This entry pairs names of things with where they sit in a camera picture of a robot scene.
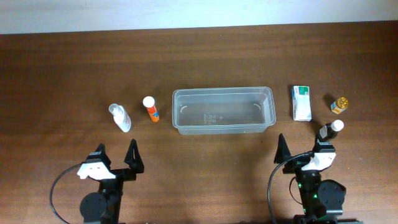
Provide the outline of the white green medicine box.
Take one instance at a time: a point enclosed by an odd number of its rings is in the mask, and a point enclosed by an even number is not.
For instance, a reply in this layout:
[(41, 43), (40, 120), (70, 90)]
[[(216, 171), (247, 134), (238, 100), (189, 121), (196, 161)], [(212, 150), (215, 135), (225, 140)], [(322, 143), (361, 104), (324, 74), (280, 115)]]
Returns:
[(292, 87), (292, 106), (294, 121), (311, 121), (310, 89), (308, 86)]

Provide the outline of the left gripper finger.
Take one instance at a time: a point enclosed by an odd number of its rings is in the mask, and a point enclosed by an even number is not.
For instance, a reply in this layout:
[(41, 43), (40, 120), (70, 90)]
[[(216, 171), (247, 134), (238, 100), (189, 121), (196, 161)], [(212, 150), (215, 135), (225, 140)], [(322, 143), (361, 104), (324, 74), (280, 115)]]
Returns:
[(89, 153), (86, 163), (102, 162), (110, 170), (111, 160), (106, 155), (105, 145), (100, 143), (95, 152)]
[(135, 139), (131, 140), (124, 162), (134, 173), (142, 174), (144, 172), (144, 163), (139, 154), (137, 141)]

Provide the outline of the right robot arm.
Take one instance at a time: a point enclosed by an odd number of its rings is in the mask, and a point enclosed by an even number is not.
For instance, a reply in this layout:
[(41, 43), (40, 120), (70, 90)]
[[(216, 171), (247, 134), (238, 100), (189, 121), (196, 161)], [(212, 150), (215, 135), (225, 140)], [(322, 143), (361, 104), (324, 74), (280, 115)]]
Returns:
[(311, 151), (291, 155), (282, 134), (278, 138), (274, 163), (284, 174), (293, 174), (297, 182), (302, 215), (293, 217), (294, 223), (338, 223), (343, 214), (346, 187), (334, 180), (322, 180), (321, 171), (329, 168), (336, 157), (335, 148), (330, 142), (322, 142), (318, 137)]

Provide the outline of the small jar gold lid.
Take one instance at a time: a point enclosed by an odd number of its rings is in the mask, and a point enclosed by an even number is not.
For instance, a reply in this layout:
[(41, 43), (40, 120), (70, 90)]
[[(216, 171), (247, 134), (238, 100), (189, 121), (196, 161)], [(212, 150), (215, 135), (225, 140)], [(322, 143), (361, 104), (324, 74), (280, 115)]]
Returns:
[(331, 104), (331, 111), (340, 114), (348, 108), (348, 100), (345, 97), (340, 97)]

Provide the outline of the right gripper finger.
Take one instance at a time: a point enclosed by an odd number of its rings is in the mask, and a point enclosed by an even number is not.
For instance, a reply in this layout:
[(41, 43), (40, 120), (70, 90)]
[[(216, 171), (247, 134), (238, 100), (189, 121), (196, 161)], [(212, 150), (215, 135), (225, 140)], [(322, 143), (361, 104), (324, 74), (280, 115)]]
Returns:
[(292, 157), (288, 145), (286, 143), (285, 137), (282, 133), (279, 134), (277, 151), (274, 158), (275, 164), (281, 164), (288, 161)]
[(319, 133), (315, 135), (314, 153), (332, 153), (335, 151), (334, 146), (330, 142), (323, 142)]

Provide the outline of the dark bottle white cap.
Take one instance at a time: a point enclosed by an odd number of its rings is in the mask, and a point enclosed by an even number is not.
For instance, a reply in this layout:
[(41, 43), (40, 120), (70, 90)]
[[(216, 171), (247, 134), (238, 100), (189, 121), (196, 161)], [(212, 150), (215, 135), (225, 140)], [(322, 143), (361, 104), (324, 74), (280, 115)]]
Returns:
[(332, 139), (336, 138), (336, 136), (344, 128), (344, 126), (344, 122), (340, 119), (337, 119), (331, 123), (327, 123), (322, 128), (320, 128), (316, 135), (316, 138), (320, 142), (330, 142)]

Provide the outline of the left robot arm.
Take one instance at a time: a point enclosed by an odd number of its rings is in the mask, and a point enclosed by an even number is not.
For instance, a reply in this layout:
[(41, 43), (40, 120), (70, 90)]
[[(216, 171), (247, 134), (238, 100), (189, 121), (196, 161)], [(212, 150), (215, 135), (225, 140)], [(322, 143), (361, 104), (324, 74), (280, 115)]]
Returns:
[(137, 142), (131, 140), (123, 169), (111, 169), (111, 160), (106, 155), (105, 145), (100, 144), (82, 163), (77, 175), (99, 182), (99, 189), (86, 195), (80, 203), (84, 223), (118, 224), (125, 182), (135, 181), (137, 174), (144, 172), (144, 163), (139, 155)]

